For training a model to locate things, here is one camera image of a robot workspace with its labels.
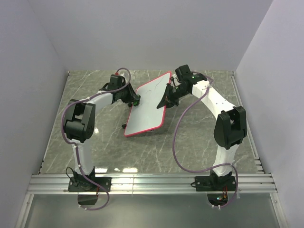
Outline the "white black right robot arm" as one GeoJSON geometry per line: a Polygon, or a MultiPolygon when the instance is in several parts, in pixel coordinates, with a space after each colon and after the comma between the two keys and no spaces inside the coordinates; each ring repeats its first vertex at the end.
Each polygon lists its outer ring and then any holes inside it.
{"type": "Polygon", "coordinates": [[[233,170],[232,164],[239,145],[247,136],[246,111],[242,106],[235,106],[227,101],[213,87],[213,79],[199,72],[177,74],[179,84],[167,84],[157,108],[179,105],[179,99],[191,94],[197,98],[195,103],[202,102],[216,118],[214,139],[217,153],[209,171],[210,185],[215,190],[222,189],[233,170]]]}

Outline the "green whiteboard eraser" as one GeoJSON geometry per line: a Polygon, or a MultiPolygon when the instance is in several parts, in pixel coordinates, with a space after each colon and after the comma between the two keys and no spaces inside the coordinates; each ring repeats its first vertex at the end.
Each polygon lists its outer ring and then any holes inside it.
{"type": "Polygon", "coordinates": [[[140,99],[135,99],[133,102],[133,106],[138,106],[140,104],[140,99]]]}

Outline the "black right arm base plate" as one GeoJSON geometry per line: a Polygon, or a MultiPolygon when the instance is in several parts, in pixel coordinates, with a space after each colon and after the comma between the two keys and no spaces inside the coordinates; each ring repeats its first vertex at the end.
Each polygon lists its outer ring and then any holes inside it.
{"type": "Polygon", "coordinates": [[[194,182],[190,184],[196,191],[234,191],[236,189],[236,179],[234,176],[218,177],[216,174],[209,176],[196,176],[194,182]]]}

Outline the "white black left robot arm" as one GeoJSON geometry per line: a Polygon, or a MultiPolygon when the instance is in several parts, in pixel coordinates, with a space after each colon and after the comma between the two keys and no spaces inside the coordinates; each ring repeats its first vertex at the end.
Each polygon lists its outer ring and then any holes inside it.
{"type": "Polygon", "coordinates": [[[121,70],[127,69],[122,67],[111,74],[110,81],[96,94],[80,100],[71,99],[62,113],[61,133],[64,141],[73,148],[76,164],[70,181],[85,191],[99,186],[89,143],[95,129],[96,112],[118,100],[129,107],[140,104],[141,96],[135,93],[130,83],[131,73],[127,71],[129,78],[126,79],[120,74],[121,70]]]}

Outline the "red framed whiteboard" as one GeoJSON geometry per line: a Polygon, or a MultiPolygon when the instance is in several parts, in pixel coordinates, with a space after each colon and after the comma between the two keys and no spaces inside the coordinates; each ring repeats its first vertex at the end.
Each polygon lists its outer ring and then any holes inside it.
{"type": "Polygon", "coordinates": [[[141,86],[136,94],[141,96],[138,106],[132,106],[126,123],[126,137],[160,128],[164,123],[166,107],[157,108],[162,100],[171,72],[167,72],[141,86]]]}

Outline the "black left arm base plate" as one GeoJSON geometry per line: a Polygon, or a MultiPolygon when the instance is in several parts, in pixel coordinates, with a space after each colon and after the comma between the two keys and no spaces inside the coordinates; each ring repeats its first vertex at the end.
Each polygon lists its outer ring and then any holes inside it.
{"type": "Polygon", "coordinates": [[[68,192],[105,192],[110,191],[111,189],[111,177],[93,177],[93,182],[102,186],[102,188],[97,188],[95,184],[86,180],[83,176],[79,176],[78,178],[71,177],[68,185],[68,192]]]}

